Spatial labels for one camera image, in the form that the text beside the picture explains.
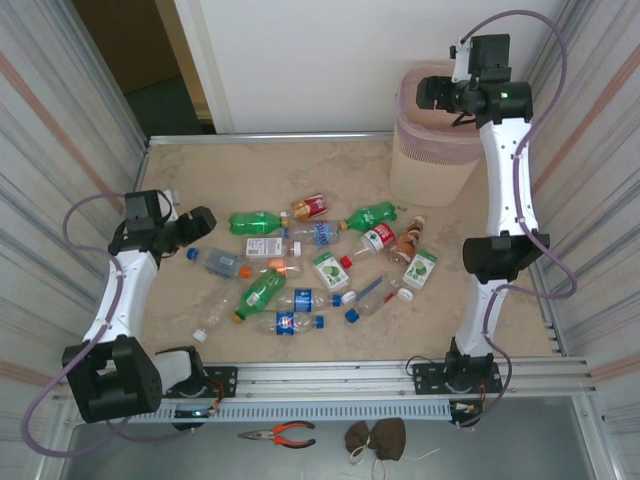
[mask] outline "beige floor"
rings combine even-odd
[[[156,146],[144,188],[179,190],[180,212],[198,205],[211,208],[218,226],[198,246],[241,251],[241,238],[228,231],[233,212],[285,209],[291,201],[317,193],[328,196],[329,219],[347,217],[355,208],[394,200],[388,190],[391,144],[284,143],[263,145]],[[251,321],[218,325],[204,343],[191,336],[207,315],[210,296],[224,280],[194,268],[181,251],[164,260],[152,287],[142,332],[149,352],[178,345],[198,345],[206,362],[390,360],[411,355],[442,357],[464,315],[470,278],[463,269],[462,242],[484,234],[487,218],[486,169],[481,163],[448,208],[420,208],[402,202],[403,222],[423,214],[421,243],[434,250],[439,263],[413,303],[393,299],[373,317],[348,324],[342,314],[328,312],[326,327],[298,337],[269,337]],[[357,232],[347,232],[334,249],[346,253]],[[305,261],[305,277],[292,286],[320,287]],[[356,290],[382,272],[393,271],[384,255],[351,269]],[[530,284],[528,274],[519,283]],[[501,315],[497,342],[515,356],[550,355],[537,302],[510,293]]]

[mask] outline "plastic bottle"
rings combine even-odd
[[[281,217],[293,217],[299,222],[306,222],[327,211],[327,202],[324,195],[317,193],[291,204],[291,210],[282,212]]]
[[[348,230],[347,222],[306,222],[289,224],[289,228],[281,228],[280,235],[304,245],[326,247],[340,241],[340,232]]]
[[[192,247],[187,250],[187,258],[212,275],[227,279],[242,276],[242,266],[245,263],[242,257],[218,248]]]
[[[299,257],[300,255],[302,255],[300,242],[288,238],[249,237],[244,243],[244,256],[250,261],[261,258]]]
[[[424,228],[424,217],[417,216],[402,235],[391,245],[389,260],[397,265],[406,267],[416,254],[416,245],[420,240],[420,233]]]
[[[413,294],[402,286],[402,281],[393,275],[381,275],[358,294],[356,304],[344,316],[349,323],[354,323],[360,317],[370,317],[394,295],[405,303],[413,300]]]
[[[398,216],[396,215],[396,207],[391,202],[384,202],[380,205],[361,208],[353,212],[347,219],[347,227],[350,230],[358,230],[366,232],[382,222],[392,222]]]
[[[324,317],[308,313],[262,312],[255,320],[258,331],[269,335],[299,335],[324,328]]]
[[[340,259],[340,264],[348,270],[354,262],[361,262],[377,255],[395,239],[393,228],[386,223],[381,223],[362,235],[351,251]]]
[[[317,312],[328,307],[342,305],[340,295],[332,295],[318,288],[284,287],[267,305],[277,312]]]
[[[200,322],[198,329],[193,332],[193,338],[204,342],[220,320],[228,321],[229,316],[238,307],[244,289],[244,285],[237,280],[225,282],[223,288],[218,290],[209,300],[211,305],[209,313]]]
[[[289,218],[269,212],[234,213],[229,218],[229,230],[234,235],[266,235],[277,228],[287,228]]]
[[[268,269],[275,269],[280,275],[286,279],[300,278],[304,273],[302,266],[302,258],[300,257],[280,257],[280,258],[263,258],[247,262],[240,269],[242,278],[251,278],[256,275],[262,275]]]
[[[267,269],[240,298],[238,309],[233,314],[233,321],[242,323],[248,316],[264,310],[285,283],[287,280],[275,268]]]
[[[353,303],[356,293],[349,288],[351,279],[331,252],[325,252],[313,259],[316,275],[330,292],[341,295],[343,305]]]

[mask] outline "red bottle cap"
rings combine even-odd
[[[347,257],[345,255],[344,257],[342,257],[340,259],[340,265],[342,265],[344,268],[346,268],[348,270],[353,265],[353,262],[351,261],[351,259],[349,257]]]

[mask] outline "beige trash bin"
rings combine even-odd
[[[419,66],[405,75],[398,91],[390,188],[405,202],[451,205],[483,156],[474,124],[451,127],[457,115],[416,105],[423,78],[449,76],[452,71],[452,65]]]

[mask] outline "red label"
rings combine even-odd
[[[305,198],[304,203],[309,205],[309,218],[316,217],[318,215],[322,215],[327,211],[327,204],[324,201],[324,197],[321,193],[314,195],[313,197]]]
[[[381,223],[377,227],[373,227],[372,230],[380,235],[380,240],[385,247],[396,239],[393,230],[386,223]]]

